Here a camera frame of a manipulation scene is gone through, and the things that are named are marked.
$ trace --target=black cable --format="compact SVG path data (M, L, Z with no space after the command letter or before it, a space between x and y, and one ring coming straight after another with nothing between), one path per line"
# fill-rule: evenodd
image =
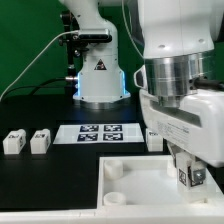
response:
M7 91L4 94L4 98L11 92L14 92L16 90L20 90L20 89L28 89L28 88L38 88L38 90L40 88L45 88L45 89L56 89L56 88L65 88L66 86L21 86L21 87L16 87L14 89L10 89L9 91Z
M65 78L54 78L54 79L49 79L48 81L45 81L43 83L41 83L39 86L46 86L50 83L53 83L53 82L58 82L58 81L65 81ZM32 96L34 95L40 88L42 87L39 87L39 86L36 86L35 89L33 89L30 93L29 93L29 96Z
M219 80L207 80L197 78L194 81L194 86L197 89L212 89L212 90L224 91L224 83Z

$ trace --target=black square marker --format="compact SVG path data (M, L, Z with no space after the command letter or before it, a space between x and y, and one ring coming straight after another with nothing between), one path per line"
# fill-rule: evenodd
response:
M104 133L103 134L104 141L123 141L122 133Z
M98 134L80 134L78 136L78 142L94 142L97 141Z
M108 132L122 131L122 125L104 125L104 131Z
M82 125L80 132L97 132L99 131L99 125Z
M44 138L45 137L45 134L36 134L35 135L35 138Z

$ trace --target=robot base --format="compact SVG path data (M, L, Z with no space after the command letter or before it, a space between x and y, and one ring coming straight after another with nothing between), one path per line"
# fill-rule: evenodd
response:
M131 96L130 93L127 93L122 99L113 102L87 102L73 97L73 102L76 106L92 110L109 110L130 104L131 102L130 96Z

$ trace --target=green wall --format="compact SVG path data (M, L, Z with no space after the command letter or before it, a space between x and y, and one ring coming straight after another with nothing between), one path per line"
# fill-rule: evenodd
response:
M0 93L23 71L34 57L53 39L63 32L59 17L65 8L58 0L9 0L0 1ZM137 89L133 72L141 66L141 60L127 36L120 7L104 8L101 15L112 21L119 32L119 64L126 72L126 87ZM224 79L224 45L216 45L217 78ZM55 77L66 75L66 51L55 42L14 87L38 85ZM17 91L27 94L31 91ZM63 90L41 90L39 93L62 93Z

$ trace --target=cylindrical joint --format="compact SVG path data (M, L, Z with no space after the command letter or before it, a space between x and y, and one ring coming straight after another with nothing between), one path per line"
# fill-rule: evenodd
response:
M145 68L148 92L157 96L165 107L179 107L180 97L195 94L193 80L198 77L213 77L214 52L147 59Z

